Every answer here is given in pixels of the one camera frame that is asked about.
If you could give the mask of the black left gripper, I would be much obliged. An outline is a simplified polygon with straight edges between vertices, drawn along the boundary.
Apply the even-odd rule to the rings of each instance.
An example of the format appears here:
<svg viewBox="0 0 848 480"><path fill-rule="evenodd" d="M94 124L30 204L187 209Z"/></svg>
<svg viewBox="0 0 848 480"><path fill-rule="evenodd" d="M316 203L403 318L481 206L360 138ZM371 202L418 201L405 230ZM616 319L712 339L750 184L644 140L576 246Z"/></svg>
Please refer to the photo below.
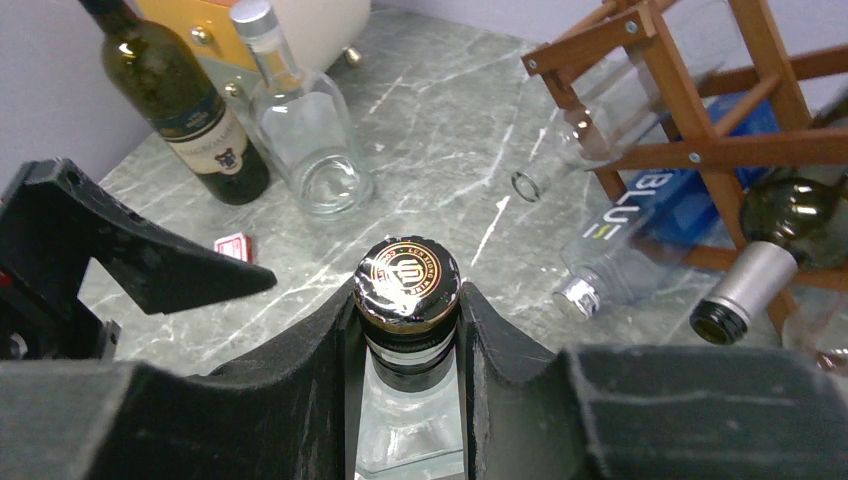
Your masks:
<svg viewBox="0 0 848 480"><path fill-rule="evenodd" d="M96 260L146 314L257 294L274 273L142 217L72 161L24 163L1 195L1 358L114 357L121 327L77 300Z"/></svg>

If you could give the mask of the dark bottle cream label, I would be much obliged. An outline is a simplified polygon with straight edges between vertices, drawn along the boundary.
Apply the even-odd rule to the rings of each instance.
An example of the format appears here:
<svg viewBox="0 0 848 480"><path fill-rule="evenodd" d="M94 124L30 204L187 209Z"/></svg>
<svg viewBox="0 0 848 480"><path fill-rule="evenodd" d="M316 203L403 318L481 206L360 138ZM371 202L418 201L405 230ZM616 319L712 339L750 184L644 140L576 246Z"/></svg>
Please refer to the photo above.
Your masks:
<svg viewBox="0 0 848 480"><path fill-rule="evenodd" d="M123 1L82 4L104 34L111 83L219 201L244 205L270 184L268 167L184 40Z"/></svg>

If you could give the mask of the clear glass bottle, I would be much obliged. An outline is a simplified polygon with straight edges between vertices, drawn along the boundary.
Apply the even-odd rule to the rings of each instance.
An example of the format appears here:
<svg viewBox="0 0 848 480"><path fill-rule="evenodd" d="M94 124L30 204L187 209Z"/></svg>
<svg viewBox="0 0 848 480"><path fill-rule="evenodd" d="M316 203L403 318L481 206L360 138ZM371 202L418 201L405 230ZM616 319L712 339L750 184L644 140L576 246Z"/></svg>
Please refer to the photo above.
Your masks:
<svg viewBox="0 0 848 480"><path fill-rule="evenodd" d="M664 113L661 95L639 56L603 59L572 84L576 100L545 128L529 163L511 175L515 192L537 202L577 171L618 160L647 136Z"/></svg>

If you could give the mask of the green wine bottle brown label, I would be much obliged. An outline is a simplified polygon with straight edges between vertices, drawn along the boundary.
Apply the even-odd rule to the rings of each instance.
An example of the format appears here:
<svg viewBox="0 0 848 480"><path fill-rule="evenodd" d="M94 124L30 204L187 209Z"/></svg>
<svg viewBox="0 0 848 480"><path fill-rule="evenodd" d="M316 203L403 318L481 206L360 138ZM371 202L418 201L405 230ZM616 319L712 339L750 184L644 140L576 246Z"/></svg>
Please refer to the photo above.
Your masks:
<svg viewBox="0 0 848 480"><path fill-rule="evenodd" d="M847 261L847 170L774 172L752 187L740 210L747 245L690 314L692 330L732 345L801 271Z"/></svg>

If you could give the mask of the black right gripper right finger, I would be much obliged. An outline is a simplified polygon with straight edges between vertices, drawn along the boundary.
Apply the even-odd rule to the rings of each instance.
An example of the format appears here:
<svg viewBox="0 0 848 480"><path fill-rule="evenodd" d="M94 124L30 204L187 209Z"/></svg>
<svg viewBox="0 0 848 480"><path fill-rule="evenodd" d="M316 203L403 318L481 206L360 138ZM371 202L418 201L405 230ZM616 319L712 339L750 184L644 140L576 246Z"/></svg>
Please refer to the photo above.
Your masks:
<svg viewBox="0 0 848 480"><path fill-rule="evenodd" d="M551 352L472 283L457 362L471 479L843 479L847 406L787 350L570 345Z"/></svg>

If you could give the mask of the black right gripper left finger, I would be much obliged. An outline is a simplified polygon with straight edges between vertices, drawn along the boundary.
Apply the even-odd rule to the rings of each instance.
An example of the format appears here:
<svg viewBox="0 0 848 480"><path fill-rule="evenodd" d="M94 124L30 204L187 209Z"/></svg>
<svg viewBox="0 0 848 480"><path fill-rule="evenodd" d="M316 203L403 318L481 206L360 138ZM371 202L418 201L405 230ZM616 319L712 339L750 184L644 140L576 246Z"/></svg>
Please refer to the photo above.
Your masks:
<svg viewBox="0 0 848 480"><path fill-rule="evenodd" d="M5 479L350 479L364 344L344 283L207 375L138 361L5 361Z"/></svg>

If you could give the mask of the small dark bottle gold cap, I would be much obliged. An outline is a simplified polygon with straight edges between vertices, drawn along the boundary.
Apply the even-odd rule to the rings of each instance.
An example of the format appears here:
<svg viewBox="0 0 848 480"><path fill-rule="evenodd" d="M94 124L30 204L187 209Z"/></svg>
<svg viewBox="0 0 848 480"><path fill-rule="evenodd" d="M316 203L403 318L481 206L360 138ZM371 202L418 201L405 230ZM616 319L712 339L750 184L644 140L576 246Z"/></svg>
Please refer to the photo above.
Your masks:
<svg viewBox="0 0 848 480"><path fill-rule="evenodd" d="M356 478L462 477L455 259L432 239L388 237L353 279L367 343Z"/></svg>

